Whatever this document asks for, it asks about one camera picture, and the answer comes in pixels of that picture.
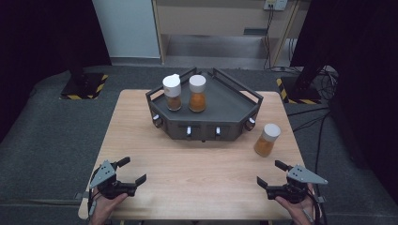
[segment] glass bottle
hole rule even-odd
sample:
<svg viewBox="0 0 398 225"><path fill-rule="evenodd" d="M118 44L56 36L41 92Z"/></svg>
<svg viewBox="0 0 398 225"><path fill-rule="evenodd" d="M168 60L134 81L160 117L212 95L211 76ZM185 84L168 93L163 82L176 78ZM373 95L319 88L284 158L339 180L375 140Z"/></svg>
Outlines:
<svg viewBox="0 0 398 225"><path fill-rule="evenodd" d="M191 98L189 107L193 112L199 113L206 108L206 78L202 75L190 77Z"/></svg>
<svg viewBox="0 0 398 225"><path fill-rule="evenodd" d="M281 135L281 129L277 125L266 124L254 145L255 152L261 157L269 156L279 135Z"/></svg>
<svg viewBox="0 0 398 225"><path fill-rule="evenodd" d="M178 74L163 79L163 90L166 96L167 108L170 111L181 109L181 80Z"/></svg>

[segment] jar lid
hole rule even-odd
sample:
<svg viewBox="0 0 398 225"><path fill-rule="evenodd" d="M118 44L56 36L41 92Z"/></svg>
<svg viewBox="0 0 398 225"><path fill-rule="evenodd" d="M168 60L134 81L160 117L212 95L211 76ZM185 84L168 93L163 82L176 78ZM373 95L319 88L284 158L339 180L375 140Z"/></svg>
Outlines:
<svg viewBox="0 0 398 225"><path fill-rule="evenodd" d="M163 79L164 95L168 97L177 97L181 94L181 80L178 74L167 76Z"/></svg>
<svg viewBox="0 0 398 225"><path fill-rule="evenodd" d="M262 136L269 142L275 142L276 139L281 135L281 129L276 124L266 124L263 129Z"/></svg>
<svg viewBox="0 0 398 225"><path fill-rule="evenodd" d="M194 93L205 91L206 78L202 75L193 75L190 77L190 89Z"/></svg>

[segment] human hand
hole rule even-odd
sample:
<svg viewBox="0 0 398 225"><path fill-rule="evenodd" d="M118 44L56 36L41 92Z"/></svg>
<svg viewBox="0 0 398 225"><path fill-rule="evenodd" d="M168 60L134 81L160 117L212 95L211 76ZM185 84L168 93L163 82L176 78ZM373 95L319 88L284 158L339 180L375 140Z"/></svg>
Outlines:
<svg viewBox="0 0 398 225"><path fill-rule="evenodd" d="M115 208L122 203L127 197L127 193L120 194L116 198L109 200L100 195L98 189L95 187L93 191L94 199L97 206L94 210L93 216L90 219L90 225L103 225L106 219L112 214Z"/></svg>
<svg viewBox="0 0 398 225"><path fill-rule="evenodd" d="M308 184L308 189L312 193L313 192L313 185ZM278 202L283 208L285 208L290 216L293 219L294 224L296 225L311 225L312 222L307 217L310 216L314 218L314 203L313 200L309 196L306 196L305 199L296 204L290 203L288 200L284 199L281 196L277 196L275 201Z"/></svg>

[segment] wall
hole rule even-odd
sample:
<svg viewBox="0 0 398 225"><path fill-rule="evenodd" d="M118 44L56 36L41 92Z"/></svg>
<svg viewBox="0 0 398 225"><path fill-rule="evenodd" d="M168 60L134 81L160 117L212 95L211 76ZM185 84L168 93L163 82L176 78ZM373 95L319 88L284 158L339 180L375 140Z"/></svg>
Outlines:
<svg viewBox="0 0 398 225"><path fill-rule="evenodd" d="M151 0L93 0L110 57L160 58Z"/></svg>

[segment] black curtain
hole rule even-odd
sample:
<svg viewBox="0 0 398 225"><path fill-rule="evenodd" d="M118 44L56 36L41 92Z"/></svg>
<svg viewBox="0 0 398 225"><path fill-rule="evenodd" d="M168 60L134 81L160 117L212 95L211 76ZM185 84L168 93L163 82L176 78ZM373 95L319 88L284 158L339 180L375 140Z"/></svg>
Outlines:
<svg viewBox="0 0 398 225"><path fill-rule="evenodd" d="M361 153L398 203L396 7L393 0L313 1L291 66L306 66L314 55L323 55L325 64L337 70L338 86L330 104L335 121L349 151ZM330 18L337 26L328 30ZM316 45L322 32L329 42Z"/></svg>
<svg viewBox="0 0 398 225"><path fill-rule="evenodd" d="M91 0L0 1L0 32L0 142L35 83L111 65Z"/></svg>

